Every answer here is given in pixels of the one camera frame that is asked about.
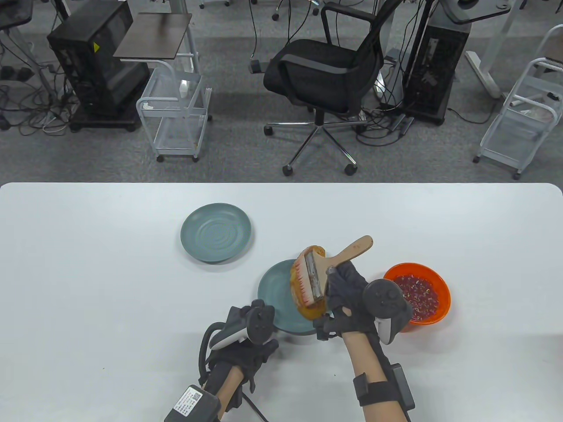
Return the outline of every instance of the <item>teal plate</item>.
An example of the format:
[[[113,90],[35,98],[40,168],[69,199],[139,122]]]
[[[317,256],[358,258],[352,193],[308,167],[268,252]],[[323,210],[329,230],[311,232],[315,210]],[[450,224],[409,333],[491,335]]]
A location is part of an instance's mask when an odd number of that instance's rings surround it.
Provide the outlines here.
[[[258,299],[275,308],[277,329],[295,335],[315,334],[313,323],[299,313],[291,297],[289,278],[294,262],[294,259],[278,262],[266,271],[258,286]]]
[[[208,204],[192,212],[180,230],[182,246],[192,257],[216,263],[237,256],[251,235],[248,216],[231,204]]]

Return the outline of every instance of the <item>gray carpet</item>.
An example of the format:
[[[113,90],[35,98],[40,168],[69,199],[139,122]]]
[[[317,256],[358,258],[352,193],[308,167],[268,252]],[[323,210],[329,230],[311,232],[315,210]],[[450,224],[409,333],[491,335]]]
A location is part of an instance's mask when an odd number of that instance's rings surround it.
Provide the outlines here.
[[[161,2],[130,1],[134,13],[139,10],[166,10]],[[53,60],[44,39],[53,13],[49,4],[36,3],[34,20],[22,28],[34,43],[34,53],[41,61]],[[76,9],[78,2],[71,2]],[[553,2],[529,2],[528,9],[504,45],[493,75],[508,90],[519,76],[541,34],[557,23]],[[339,152],[318,138],[294,166],[291,178],[282,175],[281,167],[305,138],[303,131],[277,131],[274,137],[263,135],[268,120],[299,121],[311,118],[303,108],[292,106],[285,98],[269,93],[262,86],[262,76],[247,70],[254,44],[248,3],[236,0],[231,7],[222,2],[207,3],[204,10],[189,0],[194,11],[192,31],[196,36],[202,73],[213,88],[213,122],[208,126],[200,161],[167,158],[157,163],[144,132],[85,129],[50,137],[41,131],[27,137],[16,128],[0,132],[0,185],[14,181],[35,182],[512,182],[511,171],[499,164],[482,160],[471,162],[488,124],[463,122],[448,112],[441,127],[416,122],[408,135],[394,145],[372,148],[357,143],[348,130],[334,132],[359,163],[358,172],[348,177]],[[287,37],[287,7],[280,20],[270,15],[275,2],[254,6],[260,41],[257,57],[265,60],[283,47]],[[360,7],[369,9],[366,3]],[[403,28],[416,5],[400,7],[390,45],[400,46]],[[307,10],[302,1],[293,2],[294,28]],[[498,21],[474,26],[467,48],[483,53],[487,38]],[[339,21],[343,43],[353,45],[363,34],[350,19]],[[300,37],[321,37],[320,17],[311,16]],[[16,63],[7,55],[3,64]],[[490,110],[488,97],[465,58],[458,70],[450,107],[474,120],[483,120]],[[31,83],[38,86],[36,78]],[[31,88],[11,84],[13,95],[25,95]],[[563,187],[563,129],[557,128],[538,151],[522,176],[522,182],[550,182]]]

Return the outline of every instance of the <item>orange bowl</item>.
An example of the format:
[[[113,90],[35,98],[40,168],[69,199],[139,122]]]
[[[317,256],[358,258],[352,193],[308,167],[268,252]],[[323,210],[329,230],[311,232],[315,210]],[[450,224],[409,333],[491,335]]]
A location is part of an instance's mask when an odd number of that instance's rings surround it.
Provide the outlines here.
[[[450,295],[448,285],[437,272],[421,264],[404,262],[391,267],[389,271],[385,273],[383,278],[395,281],[395,279],[400,276],[410,275],[428,281],[438,295],[438,309],[436,310],[436,313],[423,321],[411,321],[410,323],[413,325],[431,325],[444,319],[450,310],[450,306],[452,305],[452,296]]]

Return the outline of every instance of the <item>black pc case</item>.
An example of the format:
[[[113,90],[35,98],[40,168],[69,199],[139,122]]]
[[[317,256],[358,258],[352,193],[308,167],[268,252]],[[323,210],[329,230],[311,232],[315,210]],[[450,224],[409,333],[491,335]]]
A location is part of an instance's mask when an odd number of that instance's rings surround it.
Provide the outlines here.
[[[119,116],[149,79],[145,63],[113,57],[132,23],[126,1],[89,0],[47,36],[86,114]]]
[[[455,67],[470,31],[470,23],[456,25],[437,4],[406,81],[403,108],[407,115],[437,124],[444,122]]]

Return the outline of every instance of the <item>chair seat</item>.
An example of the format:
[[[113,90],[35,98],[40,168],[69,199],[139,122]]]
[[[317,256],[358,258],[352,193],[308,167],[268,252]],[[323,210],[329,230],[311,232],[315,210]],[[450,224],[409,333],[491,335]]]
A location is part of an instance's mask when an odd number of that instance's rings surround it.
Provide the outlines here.
[[[287,97],[278,70],[280,59],[293,54],[337,68],[347,68],[354,59],[355,51],[311,39],[298,39],[286,45],[271,61],[264,75],[264,87],[271,92]],[[348,103],[342,78],[320,74],[317,71],[292,66],[292,83],[296,86],[300,99],[312,106],[347,113]]]

